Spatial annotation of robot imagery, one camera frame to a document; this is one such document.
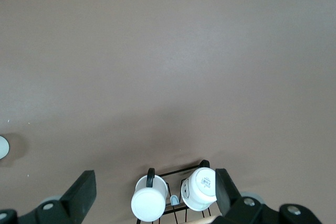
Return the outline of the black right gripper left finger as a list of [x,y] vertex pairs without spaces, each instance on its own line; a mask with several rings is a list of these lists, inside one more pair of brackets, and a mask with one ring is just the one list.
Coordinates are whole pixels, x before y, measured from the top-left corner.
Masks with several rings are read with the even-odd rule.
[[82,223],[97,196],[93,170],[84,171],[58,200],[40,204],[18,223]]

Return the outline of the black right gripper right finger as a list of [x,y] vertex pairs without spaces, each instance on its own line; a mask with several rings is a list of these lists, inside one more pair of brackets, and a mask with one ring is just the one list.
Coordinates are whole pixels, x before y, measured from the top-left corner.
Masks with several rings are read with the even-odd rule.
[[215,170],[216,198],[221,215],[212,223],[280,223],[279,212],[252,196],[243,197],[228,171]]

